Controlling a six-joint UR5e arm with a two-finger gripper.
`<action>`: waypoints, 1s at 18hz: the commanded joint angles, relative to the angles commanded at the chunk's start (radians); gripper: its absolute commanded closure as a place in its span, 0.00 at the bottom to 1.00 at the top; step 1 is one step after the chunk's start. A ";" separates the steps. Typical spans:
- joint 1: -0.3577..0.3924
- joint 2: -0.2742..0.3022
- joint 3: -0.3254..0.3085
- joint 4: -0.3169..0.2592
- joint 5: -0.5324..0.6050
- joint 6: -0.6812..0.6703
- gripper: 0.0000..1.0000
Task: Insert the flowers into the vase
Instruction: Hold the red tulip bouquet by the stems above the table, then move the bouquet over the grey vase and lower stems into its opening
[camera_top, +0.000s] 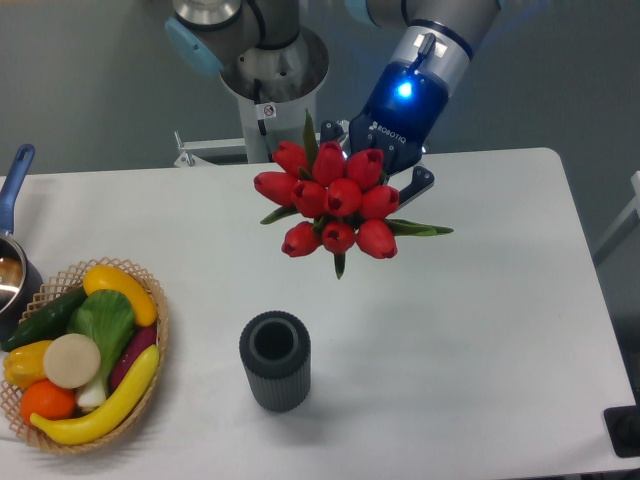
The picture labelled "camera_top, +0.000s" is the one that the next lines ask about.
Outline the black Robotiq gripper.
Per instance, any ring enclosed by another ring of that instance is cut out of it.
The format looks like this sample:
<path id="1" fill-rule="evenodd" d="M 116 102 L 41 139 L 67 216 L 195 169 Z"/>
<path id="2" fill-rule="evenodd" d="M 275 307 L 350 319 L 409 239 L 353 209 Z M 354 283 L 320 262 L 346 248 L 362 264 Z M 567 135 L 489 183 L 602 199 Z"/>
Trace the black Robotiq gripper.
<path id="1" fill-rule="evenodd" d="M 383 171 L 399 173 L 422 157 L 422 146 L 449 99 L 447 90 L 403 63 L 388 64 L 359 115 L 349 124 L 353 154 L 367 149 L 383 152 Z M 348 139 L 348 121 L 323 121 L 319 143 Z M 423 164 L 412 169 L 411 181 L 399 193 L 406 206 L 434 185 L 434 174 Z"/>

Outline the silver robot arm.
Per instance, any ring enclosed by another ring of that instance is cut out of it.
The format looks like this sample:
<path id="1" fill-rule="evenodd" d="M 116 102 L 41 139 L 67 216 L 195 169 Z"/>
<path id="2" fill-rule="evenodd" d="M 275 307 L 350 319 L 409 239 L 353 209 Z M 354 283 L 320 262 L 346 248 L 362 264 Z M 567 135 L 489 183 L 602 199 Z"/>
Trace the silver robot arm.
<path id="1" fill-rule="evenodd" d="M 326 121 L 322 140 L 353 154 L 378 148 L 387 175 L 410 171 L 407 204 L 432 187 L 424 142 L 501 10 L 498 1 L 350 1 L 350 15 L 403 36 L 361 112 Z M 251 163 L 271 160 L 278 144 L 303 138 L 305 120 L 329 70 L 321 38 L 300 21 L 296 1 L 177 1 L 165 32 L 199 73 L 219 77 L 238 102 Z"/>

